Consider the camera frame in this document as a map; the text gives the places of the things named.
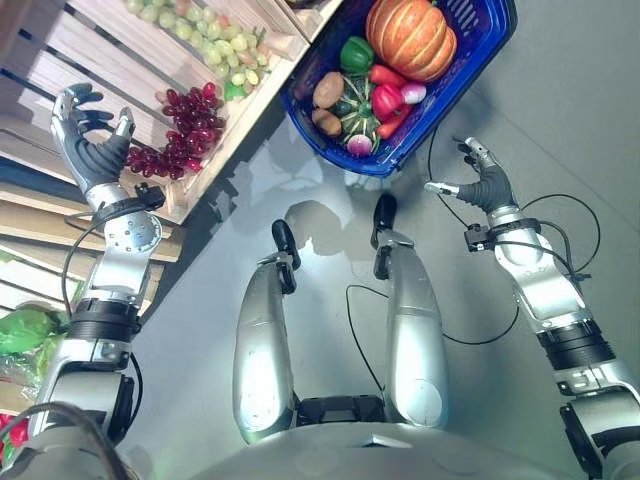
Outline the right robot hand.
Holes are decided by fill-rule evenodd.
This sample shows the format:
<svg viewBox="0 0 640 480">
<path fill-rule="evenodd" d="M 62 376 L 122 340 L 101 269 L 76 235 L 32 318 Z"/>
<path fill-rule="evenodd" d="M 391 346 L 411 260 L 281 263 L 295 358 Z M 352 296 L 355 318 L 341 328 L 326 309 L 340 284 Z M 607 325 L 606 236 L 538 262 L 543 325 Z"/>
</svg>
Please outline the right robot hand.
<svg viewBox="0 0 640 480">
<path fill-rule="evenodd" d="M 450 184 L 427 181 L 424 188 L 429 193 L 447 195 L 478 207 L 486 215 L 503 207 L 516 207 L 509 178 L 495 155 L 475 137 L 464 140 L 455 138 L 458 150 L 465 162 L 479 175 L 476 182 Z"/>
</svg>

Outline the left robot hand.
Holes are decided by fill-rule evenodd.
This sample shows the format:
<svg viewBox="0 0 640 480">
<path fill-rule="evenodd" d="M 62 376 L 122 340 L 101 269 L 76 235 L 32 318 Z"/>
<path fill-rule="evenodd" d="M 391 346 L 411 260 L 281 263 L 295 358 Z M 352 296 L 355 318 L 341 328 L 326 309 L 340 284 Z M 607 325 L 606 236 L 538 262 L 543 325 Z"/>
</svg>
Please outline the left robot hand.
<svg viewBox="0 0 640 480">
<path fill-rule="evenodd" d="M 51 114 L 54 143 L 82 193 L 97 185 L 119 181 L 136 128 L 133 112 L 124 107 L 109 138 L 98 143 L 89 141 L 86 134 L 107 130 L 114 115 L 84 110 L 82 106 L 103 98 L 90 83 L 67 86 L 56 97 Z"/>
</svg>

